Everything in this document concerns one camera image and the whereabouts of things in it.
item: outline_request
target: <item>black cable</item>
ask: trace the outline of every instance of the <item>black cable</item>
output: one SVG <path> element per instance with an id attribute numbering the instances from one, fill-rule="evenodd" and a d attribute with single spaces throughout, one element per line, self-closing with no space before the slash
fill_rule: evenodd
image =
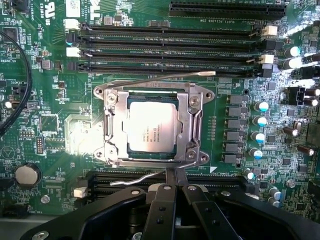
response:
<path id="1" fill-rule="evenodd" d="M 16 122 L 18 117 L 20 116 L 22 110 L 26 107 L 27 102 L 30 98 L 31 91 L 32 91 L 32 84 L 33 84 L 33 79 L 32 79 L 32 70 L 30 67 L 30 64 L 28 62 L 27 56 L 25 54 L 25 51 L 19 46 L 19 44 L 13 40 L 11 37 L 9 37 L 7 34 L 5 34 L 3 31 L 0 31 L 0 35 L 2 35 L 2 40 L 4 38 L 9 39 L 10 42 L 13 43 L 13 45 L 20 51 L 20 54 L 24 60 L 25 63 L 25 69 L 26 69 L 26 85 L 25 85 L 25 92 L 24 95 L 16 107 L 16 109 L 13 111 L 13 113 L 5 120 L 5 122 L 0 126 L 0 137 L 3 136 L 9 128 Z"/>

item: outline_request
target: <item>cpu socket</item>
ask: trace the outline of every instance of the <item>cpu socket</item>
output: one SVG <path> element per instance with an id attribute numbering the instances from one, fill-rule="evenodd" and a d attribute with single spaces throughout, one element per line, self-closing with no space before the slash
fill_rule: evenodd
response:
<path id="1" fill-rule="evenodd" d="M 215 97 L 193 83 L 145 82 L 94 88 L 103 100 L 103 144 L 94 157 L 124 167 L 184 168 L 205 164 L 200 150 L 203 105 Z"/>

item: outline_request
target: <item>motherboard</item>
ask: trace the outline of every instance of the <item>motherboard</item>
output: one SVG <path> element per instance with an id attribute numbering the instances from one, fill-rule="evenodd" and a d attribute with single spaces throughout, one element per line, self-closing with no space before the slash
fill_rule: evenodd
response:
<path id="1" fill-rule="evenodd" d="M 0 138 L 4 216 L 184 166 L 320 222 L 320 1 L 1 0 L 0 31 L 0 123 L 28 92 L 21 50 L 33 80 Z"/>

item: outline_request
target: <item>green circuit board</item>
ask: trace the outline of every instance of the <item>green circuit board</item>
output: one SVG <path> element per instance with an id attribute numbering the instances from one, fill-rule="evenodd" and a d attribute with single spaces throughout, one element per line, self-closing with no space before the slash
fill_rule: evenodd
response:
<path id="1" fill-rule="evenodd" d="M 280 20 L 250 20 L 232 18 L 173 17 L 169 15 L 171 1 L 162 0 L 28 0 L 27 12 L 12 7 L 11 1 L 0 2 L 0 30 L 16 36 L 32 66 L 33 86 L 29 109 L 24 110 L 14 126 L 0 139 L 0 177 L 12 178 L 15 169 L 25 163 L 36 164 L 42 172 L 42 180 L 32 189 L 23 189 L 14 184 L 0 192 L 0 206 L 8 202 L 28 204 L 33 214 L 61 215 L 74 209 L 73 189 L 77 177 L 85 176 L 90 170 L 145 172 L 147 169 L 111 167 L 93 157 L 95 150 L 94 125 L 102 121 L 103 102 L 93 95 L 94 87 L 114 80 L 140 80 L 149 74 L 82 73 L 67 68 L 69 62 L 78 62 L 76 57 L 67 57 L 65 29 L 67 19 L 78 22 L 104 25 L 112 21 L 115 27 L 143 27 L 166 22 L 175 29 L 250 31 L 253 25 L 273 24 L 278 26 L 276 38 L 284 42 L 283 49 L 297 46 L 301 55 L 316 53 L 320 26 L 313 25 L 320 17 L 320 6 L 316 0 L 237 1 L 249 4 L 287 4 L 286 16 Z M 275 53 L 276 61 L 284 58 L 283 52 Z M 19 87 L 24 83 L 25 69 L 21 55 L 14 46 L 2 38 L 0 41 L 0 114 L 4 121 L 12 112 L 6 105 L 19 101 Z M 284 104 L 287 87 L 304 85 L 318 86 L 317 80 L 300 82 L 290 72 L 274 72 L 272 77 L 189 77 L 179 79 L 208 88 L 215 99 L 203 108 L 201 149 L 209 154 L 210 162 L 189 168 L 192 175 L 240 175 L 251 168 L 256 175 L 253 182 L 267 183 L 259 190 L 262 200 L 268 198 L 268 188 L 277 187 L 282 193 L 281 205 L 286 210 L 306 218 L 319 221 L 318 215 L 310 210 L 311 197 L 306 189 L 308 181 L 320 174 L 317 155 L 305 156 L 296 150 L 298 144 L 306 144 L 309 123 L 315 123 L 318 107 Z M 246 95 L 248 100 L 239 104 L 247 109 L 243 115 L 246 124 L 241 157 L 236 162 L 224 162 L 224 144 L 227 110 L 231 106 L 230 95 Z M 254 110 L 256 102 L 265 101 L 269 110 L 261 113 Z M 288 110 L 294 114 L 287 115 Z M 265 127 L 252 124 L 254 116 L 268 119 Z M 298 137 L 291 139 L 282 132 L 285 126 L 295 121 L 302 122 Z M 77 132 L 70 132 L 75 123 Z M 250 138 L 254 131 L 274 140 L 256 143 Z M 260 160 L 249 156 L 248 150 L 262 151 Z M 306 170 L 298 171 L 298 166 Z M 296 187 L 287 187 L 294 180 Z M 49 203 L 41 197 L 48 195 Z"/>

